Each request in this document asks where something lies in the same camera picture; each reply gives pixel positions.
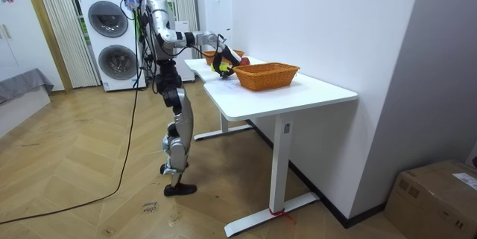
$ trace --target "red apple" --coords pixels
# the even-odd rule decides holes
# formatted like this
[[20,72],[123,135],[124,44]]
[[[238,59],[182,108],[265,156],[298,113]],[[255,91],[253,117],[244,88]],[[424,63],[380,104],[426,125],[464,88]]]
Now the red apple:
[[242,59],[240,60],[240,65],[250,65],[248,57],[242,57]]

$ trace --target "stacked washer dryer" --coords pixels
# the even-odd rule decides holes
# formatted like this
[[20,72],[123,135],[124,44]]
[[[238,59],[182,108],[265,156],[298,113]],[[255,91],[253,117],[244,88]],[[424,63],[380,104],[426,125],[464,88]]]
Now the stacked washer dryer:
[[[121,10],[121,0],[80,0],[80,7],[104,90],[136,87],[142,58],[139,55],[136,61],[134,22],[127,19],[133,18],[132,12]],[[144,78],[142,72],[139,88],[145,87]]]

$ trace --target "white desk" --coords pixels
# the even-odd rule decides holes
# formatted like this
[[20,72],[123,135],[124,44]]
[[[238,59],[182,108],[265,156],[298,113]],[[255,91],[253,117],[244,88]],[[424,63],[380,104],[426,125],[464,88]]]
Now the white desk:
[[[264,63],[249,57],[250,64]],[[285,202],[285,184],[288,172],[288,156],[290,140],[293,131],[293,112],[316,106],[355,100],[358,95],[338,86],[320,80],[297,74],[290,86],[253,92],[240,86],[239,79],[234,74],[227,79],[221,79],[206,64],[205,59],[186,60],[189,68],[202,79],[204,89],[221,112],[221,127],[219,131],[196,135],[194,139],[219,136],[230,131],[250,128],[241,126],[237,130],[228,130],[228,121],[241,121],[250,118],[275,115],[274,155],[269,207],[272,212],[285,212],[309,204],[318,197],[307,193]],[[276,216],[269,209],[236,220],[225,226],[227,237],[245,229],[263,223]]]

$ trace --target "herringbone floor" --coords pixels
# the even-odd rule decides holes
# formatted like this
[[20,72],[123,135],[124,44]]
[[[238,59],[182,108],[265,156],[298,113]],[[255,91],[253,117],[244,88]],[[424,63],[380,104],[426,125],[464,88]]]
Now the herringbone floor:
[[[195,134],[219,128],[202,83],[186,84]],[[65,208],[112,192],[127,146],[133,91],[101,87],[57,94],[0,138],[0,221]],[[130,157],[111,198],[47,217],[0,226],[0,238],[225,238],[224,225],[268,207],[271,150],[254,131],[192,142],[183,182],[196,194],[165,198],[159,150],[171,111],[150,89],[139,92]],[[288,172],[290,199],[307,192]],[[236,238],[404,238],[381,214],[344,230],[314,203]]]

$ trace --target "wicker basket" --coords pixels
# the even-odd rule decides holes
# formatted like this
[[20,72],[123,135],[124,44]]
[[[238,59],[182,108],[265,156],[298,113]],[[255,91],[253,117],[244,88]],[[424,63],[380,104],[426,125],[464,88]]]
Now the wicker basket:
[[[238,55],[239,57],[243,57],[244,54],[245,54],[245,52],[240,51],[240,50],[234,50],[234,51],[237,53],[237,55]],[[205,58],[206,58],[207,65],[210,65],[210,64],[212,64],[212,63],[214,62],[215,50],[214,50],[214,51],[205,51],[203,54],[204,54],[204,56],[205,56]],[[227,60],[225,57],[222,57],[222,62],[232,64],[232,63],[230,63],[230,61]]]
[[233,71],[237,74],[238,80],[244,88],[261,91],[289,86],[299,69],[300,67],[282,63],[266,63],[236,66]]

